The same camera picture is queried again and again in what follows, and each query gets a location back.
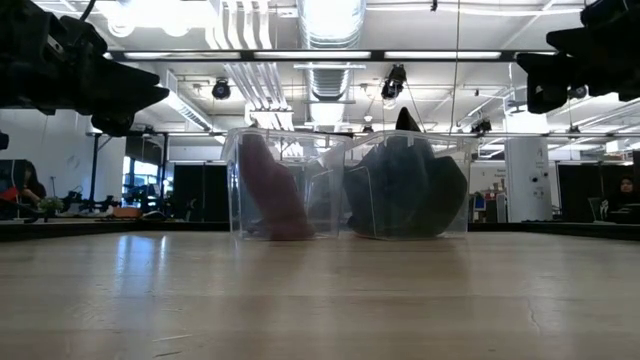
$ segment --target ventilation duct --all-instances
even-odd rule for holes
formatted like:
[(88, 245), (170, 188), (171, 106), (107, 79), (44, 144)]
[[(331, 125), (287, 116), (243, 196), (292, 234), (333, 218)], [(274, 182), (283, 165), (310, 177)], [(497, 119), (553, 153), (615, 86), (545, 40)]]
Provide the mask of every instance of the ventilation duct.
[(194, 123), (204, 131), (211, 131), (211, 124), (207, 120), (208, 116), (199, 111), (198, 107), (193, 105), (189, 100), (178, 95), (178, 79), (171, 71), (167, 71), (165, 87), (170, 90), (169, 96), (163, 100), (164, 103), (171, 106), (178, 114), (186, 120)]
[[(366, 0), (296, 0), (296, 2), (300, 35), (305, 48), (342, 50), (358, 46), (367, 6)], [(351, 72), (352, 70), (346, 69), (307, 70), (309, 100), (333, 103), (331, 106), (334, 108), (327, 112), (329, 104), (319, 104), (324, 105), (320, 111), (312, 104), (310, 113), (314, 121), (327, 124), (338, 122), (342, 118), (344, 104), (337, 102), (346, 98)]]

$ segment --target white column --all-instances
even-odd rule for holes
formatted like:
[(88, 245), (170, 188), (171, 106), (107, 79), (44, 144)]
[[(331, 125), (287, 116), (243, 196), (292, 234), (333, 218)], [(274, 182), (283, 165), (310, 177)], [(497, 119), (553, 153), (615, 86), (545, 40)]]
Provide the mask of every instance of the white column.
[[(506, 114), (508, 132), (548, 131), (545, 115)], [(509, 222), (551, 220), (551, 183), (547, 139), (510, 138), (505, 142)]]

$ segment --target clear plastic bin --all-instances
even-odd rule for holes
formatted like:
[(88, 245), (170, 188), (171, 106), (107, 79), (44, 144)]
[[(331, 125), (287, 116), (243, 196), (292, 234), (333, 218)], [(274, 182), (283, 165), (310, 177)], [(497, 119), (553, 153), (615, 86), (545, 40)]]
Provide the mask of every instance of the clear plastic bin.
[(464, 235), (475, 146), (401, 130), (358, 139), (345, 158), (346, 227), (385, 240)]
[(229, 131), (229, 221), (237, 239), (338, 236), (348, 137), (242, 128)]

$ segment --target red fabric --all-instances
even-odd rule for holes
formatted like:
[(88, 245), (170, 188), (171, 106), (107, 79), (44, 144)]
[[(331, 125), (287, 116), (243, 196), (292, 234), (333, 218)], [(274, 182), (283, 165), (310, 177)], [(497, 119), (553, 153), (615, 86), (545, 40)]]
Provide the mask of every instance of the red fabric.
[(7, 201), (13, 201), (16, 202), (18, 195), (20, 195), (18, 193), (18, 189), (14, 186), (12, 188), (10, 188), (9, 190), (0, 193), (0, 199), (2, 200), (7, 200)]
[(308, 239), (307, 221), (293, 176), (276, 163), (260, 135), (245, 135), (240, 145), (240, 173), (258, 205), (272, 240)]

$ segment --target wooden table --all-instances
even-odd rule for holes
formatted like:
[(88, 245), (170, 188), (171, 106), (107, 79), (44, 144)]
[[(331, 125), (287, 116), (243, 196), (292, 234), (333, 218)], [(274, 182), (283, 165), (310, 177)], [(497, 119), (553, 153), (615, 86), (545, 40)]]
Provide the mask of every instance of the wooden table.
[(536, 234), (0, 244), (0, 359), (635, 359), (640, 245)]

